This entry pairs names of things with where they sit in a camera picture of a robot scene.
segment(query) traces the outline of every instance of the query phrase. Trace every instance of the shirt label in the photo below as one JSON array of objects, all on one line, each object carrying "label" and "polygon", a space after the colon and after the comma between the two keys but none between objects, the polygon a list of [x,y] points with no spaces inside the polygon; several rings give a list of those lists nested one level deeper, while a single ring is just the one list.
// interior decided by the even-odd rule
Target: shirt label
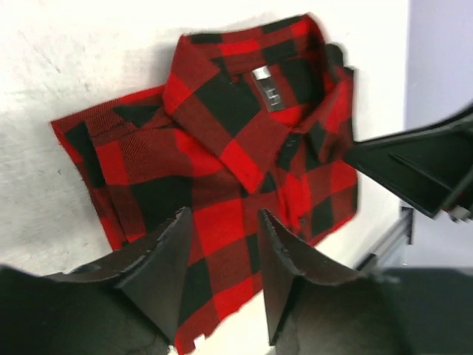
[{"label": "shirt label", "polygon": [[195,349],[197,350],[198,348],[200,348],[204,342],[205,342],[205,335],[200,334],[197,338],[194,339]]},{"label": "shirt label", "polygon": [[259,93],[264,98],[269,112],[280,111],[285,106],[267,66],[256,68],[252,72]]}]

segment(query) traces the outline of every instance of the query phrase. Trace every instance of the folded fabric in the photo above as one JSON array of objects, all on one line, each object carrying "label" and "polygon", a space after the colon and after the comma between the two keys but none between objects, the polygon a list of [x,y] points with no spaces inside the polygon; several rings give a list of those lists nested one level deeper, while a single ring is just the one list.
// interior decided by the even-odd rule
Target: folded fabric
[{"label": "folded fabric", "polygon": [[259,209],[311,245],[353,217],[352,101],[353,71],[303,15],[183,35],[165,85],[52,122],[113,249],[192,209],[180,354],[261,290]]}]

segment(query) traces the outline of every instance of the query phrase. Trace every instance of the plaid shirt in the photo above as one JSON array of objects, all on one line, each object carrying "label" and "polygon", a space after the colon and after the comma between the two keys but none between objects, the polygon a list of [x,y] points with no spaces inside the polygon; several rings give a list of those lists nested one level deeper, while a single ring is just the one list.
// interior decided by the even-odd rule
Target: plaid shirt
[{"label": "plaid shirt", "polygon": [[[260,95],[251,71],[263,66],[284,109]],[[261,290],[259,209],[312,245],[355,214],[356,172],[341,161],[352,99],[353,71],[303,15],[183,35],[165,85],[52,122],[113,249],[192,208],[180,353]]]}]

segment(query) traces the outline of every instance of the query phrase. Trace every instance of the purple wall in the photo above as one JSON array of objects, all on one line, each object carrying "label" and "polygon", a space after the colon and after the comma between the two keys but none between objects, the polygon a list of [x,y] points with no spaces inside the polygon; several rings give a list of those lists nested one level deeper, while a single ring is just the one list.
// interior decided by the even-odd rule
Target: purple wall
[{"label": "purple wall", "polygon": [[[433,123],[473,100],[473,1],[411,0],[406,128]],[[473,223],[416,214],[411,266],[473,266]]]},{"label": "purple wall", "polygon": [[473,1],[411,0],[406,128],[473,99]]}]

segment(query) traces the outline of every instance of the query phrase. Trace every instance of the red and black buffalo check shirt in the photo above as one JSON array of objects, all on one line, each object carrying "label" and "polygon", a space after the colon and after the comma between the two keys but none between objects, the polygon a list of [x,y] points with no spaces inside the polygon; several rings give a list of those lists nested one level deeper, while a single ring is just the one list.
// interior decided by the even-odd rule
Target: red and black buffalo check shirt
[{"label": "red and black buffalo check shirt", "polygon": [[[356,172],[341,161],[353,71],[335,57],[309,15],[183,35],[165,85],[52,122],[113,249],[191,207],[180,353],[261,290],[259,209],[312,245],[355,214]],[[253,78],[264,66],[277,110]]]}]

